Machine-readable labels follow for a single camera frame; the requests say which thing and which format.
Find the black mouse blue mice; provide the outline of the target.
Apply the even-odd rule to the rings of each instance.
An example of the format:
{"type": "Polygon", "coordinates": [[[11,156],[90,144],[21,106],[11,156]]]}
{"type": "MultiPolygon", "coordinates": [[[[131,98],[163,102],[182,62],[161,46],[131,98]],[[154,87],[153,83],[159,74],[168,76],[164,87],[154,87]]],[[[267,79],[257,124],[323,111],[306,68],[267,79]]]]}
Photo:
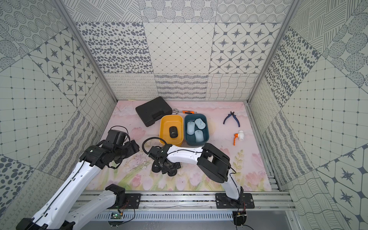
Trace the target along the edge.
{"type": "Polygon", "coordinates": [[[178,129],[176,126],[171,126],[169,128],[169,136],[172,139],[176,139],[178,137],[178,129]]]}

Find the large light blue mouse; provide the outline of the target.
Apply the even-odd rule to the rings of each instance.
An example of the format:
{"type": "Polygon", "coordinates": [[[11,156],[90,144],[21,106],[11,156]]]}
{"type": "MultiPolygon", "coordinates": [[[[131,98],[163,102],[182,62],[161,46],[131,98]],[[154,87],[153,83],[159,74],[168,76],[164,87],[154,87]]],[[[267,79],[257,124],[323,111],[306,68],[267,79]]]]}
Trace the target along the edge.
{"type": "Polygon", "coordinates": [[[197,118],[195,120],[195,125],[197,126],[198,129],[202,130],[206,128],[206,123],[201,119],[201,118],[197,118]]]}

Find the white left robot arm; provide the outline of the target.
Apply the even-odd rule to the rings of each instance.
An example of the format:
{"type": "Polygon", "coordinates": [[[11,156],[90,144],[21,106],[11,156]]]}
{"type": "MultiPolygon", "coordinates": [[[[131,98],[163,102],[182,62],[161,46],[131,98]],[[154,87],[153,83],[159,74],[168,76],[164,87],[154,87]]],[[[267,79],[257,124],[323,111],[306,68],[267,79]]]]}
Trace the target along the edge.
{"type": "Polygon", "coordinates": [[[18,230],[79,230],[108,208],[127,206],[125,189],[111,184],[97,198],[71,211],[87,185],[111,162],[121,165],[140,150],[139,145],[123,131],[110,129],[105,140],[88,147],[80,156],[71,175],[53,197],[32,217],[23,218],[18,230]]]}

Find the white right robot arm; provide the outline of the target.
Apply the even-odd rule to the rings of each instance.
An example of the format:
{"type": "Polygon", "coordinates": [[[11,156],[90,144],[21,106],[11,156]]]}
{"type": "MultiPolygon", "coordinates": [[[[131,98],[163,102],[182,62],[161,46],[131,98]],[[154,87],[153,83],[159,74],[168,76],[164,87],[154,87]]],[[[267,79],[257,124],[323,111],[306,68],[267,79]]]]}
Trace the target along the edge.
{"type": "Polygon", "coordinates": [[[197,165],[210,180],[221,184],[227,198],[242,201],[243,189],[231,176],[230,158],[214,145],[206,143],[203,147],[185,148],[166,144],[144,152],[154,160],[153,172],[173,177],[181,163],[197,165]]]}

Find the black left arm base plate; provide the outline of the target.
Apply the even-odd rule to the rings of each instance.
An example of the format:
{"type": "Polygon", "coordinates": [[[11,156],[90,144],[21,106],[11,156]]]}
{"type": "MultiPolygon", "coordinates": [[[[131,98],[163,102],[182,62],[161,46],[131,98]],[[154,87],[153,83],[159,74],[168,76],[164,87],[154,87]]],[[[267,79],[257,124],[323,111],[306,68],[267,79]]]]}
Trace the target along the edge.
{"type": "Polygon", "coordinates": [[[126,194],[121,193],[117,195],[116,202],[112,206],[114,209],[138,209],[140,205],[141,194],[126,194]]]}

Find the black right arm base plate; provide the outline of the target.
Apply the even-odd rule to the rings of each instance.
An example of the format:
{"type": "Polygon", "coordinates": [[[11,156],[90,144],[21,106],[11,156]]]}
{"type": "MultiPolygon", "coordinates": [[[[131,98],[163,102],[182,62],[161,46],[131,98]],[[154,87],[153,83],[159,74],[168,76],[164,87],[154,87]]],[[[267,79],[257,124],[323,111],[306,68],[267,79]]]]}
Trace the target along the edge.
{"type": "Polygon", "coordinates": [[[217,209],[254,209],[254,199],[251,193],[242,193],[238,200],[231,199],[225,193],[215,194],[217,209]]]}

